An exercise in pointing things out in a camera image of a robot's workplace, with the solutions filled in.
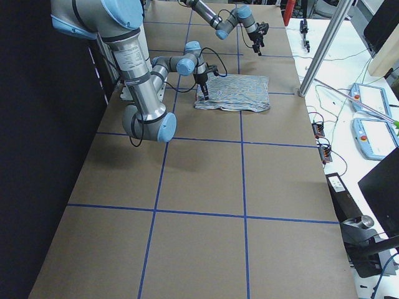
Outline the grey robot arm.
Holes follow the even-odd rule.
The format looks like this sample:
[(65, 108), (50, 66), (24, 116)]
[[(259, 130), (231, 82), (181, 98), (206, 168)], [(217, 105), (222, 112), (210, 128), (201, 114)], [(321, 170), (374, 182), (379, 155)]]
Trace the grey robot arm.
[(203, 1), (183, 1), (183, 4), (190, 7), (206, 21), (216, 31), (216, 36), (221, 40), (225, 40), (237, 26), (242, 26), (252, 42), (252, 46), (248, 45), (248, 47), (252, 48), (257, 55), (262, 55), (261, 49), (264, 47), (264, 36), (269, 30), (269, 24), (256, 22), (248, 5), (234, 8), (231, 11), (227, 10), (228, 17), (223, 19)]
[(52, 25), (58, 31), (82, 39), (100, 37), (113, 52), (118, 71), (133, 97), (123, 113), (123, 127), (131, 138), (169, 142), (176, 130), (176, 116), (158, 97), (169, 73), (193, 75), (207, 92), (208, 65), (198, 42), (190, 42), (184, 55), (146, 60), (147, 44), (140, 42), (143, 6), (140, 1), (52, 1)]

